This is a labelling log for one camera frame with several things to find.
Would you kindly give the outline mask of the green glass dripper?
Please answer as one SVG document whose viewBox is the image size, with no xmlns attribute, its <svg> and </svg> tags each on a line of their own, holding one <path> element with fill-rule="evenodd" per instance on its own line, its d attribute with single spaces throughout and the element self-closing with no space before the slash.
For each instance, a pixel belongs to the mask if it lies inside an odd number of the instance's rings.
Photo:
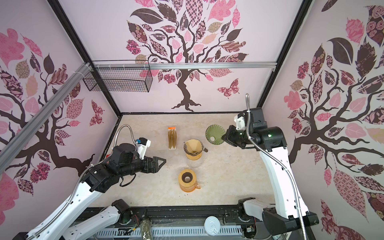
<svg viewBox="0 0 384 240">
<path fill-rule="evenodd" d="M 225 135 L 226 131 L 220 125 L 210 125 L 205 132 L 206 139 L 209 143 L 213 145 L 221 145 L 224 143 L 222 137 Z"/>
</svg>

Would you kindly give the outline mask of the clear glass carafe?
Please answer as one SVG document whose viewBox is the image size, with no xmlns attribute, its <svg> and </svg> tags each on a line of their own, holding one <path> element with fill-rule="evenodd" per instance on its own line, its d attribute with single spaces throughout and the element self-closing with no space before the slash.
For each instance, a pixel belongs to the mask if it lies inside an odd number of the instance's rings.
<svg viewBox="0 0 384 240">
<path fill-rule="evenodd" d="M 201 167 L 203 165 L 203 163 L 204 163 L 204 160 L 202 160 L 202 159 L 198 159 L 198 160 L 189 160 L 188 159 L 187 160 L 188 166 L 190 168 L 193 168 L 193 169 Z"/>
</svg>

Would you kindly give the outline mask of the brown paper coffee filter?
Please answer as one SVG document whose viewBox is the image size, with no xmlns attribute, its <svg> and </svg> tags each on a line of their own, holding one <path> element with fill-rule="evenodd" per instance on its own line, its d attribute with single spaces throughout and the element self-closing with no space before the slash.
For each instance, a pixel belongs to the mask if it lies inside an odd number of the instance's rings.
<svg viewBox="0 0 384 240">
<path fill-rule="evenodd" d="M 184 150 L 187 155 L 197 156 L 203 151 L 203 145 L 200 140 L 190 139 L 185 142 Z"/>
</svg>

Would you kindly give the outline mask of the orange glass pitcher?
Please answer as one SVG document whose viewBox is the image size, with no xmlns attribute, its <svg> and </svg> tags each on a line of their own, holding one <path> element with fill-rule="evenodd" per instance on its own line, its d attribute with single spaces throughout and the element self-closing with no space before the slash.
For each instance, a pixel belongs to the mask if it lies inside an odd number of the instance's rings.
<svg viewBox="0 0 384 240">
<path fill-rule="evenodd" d="M 180 188 L 186 193 L 193 192 L 195 189 L 201 189 L 201 185 L 197 182 L 184 183 L 180 182 Z"/>
</svg>

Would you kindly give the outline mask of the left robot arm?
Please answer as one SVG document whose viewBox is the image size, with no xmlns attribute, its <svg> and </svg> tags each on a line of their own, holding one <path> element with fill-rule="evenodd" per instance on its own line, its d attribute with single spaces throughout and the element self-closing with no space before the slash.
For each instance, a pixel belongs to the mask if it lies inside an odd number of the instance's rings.
<svg viewBox="0 0 384 240">
<path fill-rule="evenodd" d="M 120 144 L 100 163 L 87 168 L 78 179 L 71 195 L 41 224 L 28 233 L 18 233 L 16 240 L 74 240 L 87 239 L 99 230 L 132 218 L 130 206 L 116 200 L 99 214 L 71 227 L 71 224 L 102 194 L 118 184 L 125 176 L 137 173 L 155 174 L 165 165 L 166 159 L 147 157 L 146 147 L 139 152 L 134 145 Z"/>
</svg>

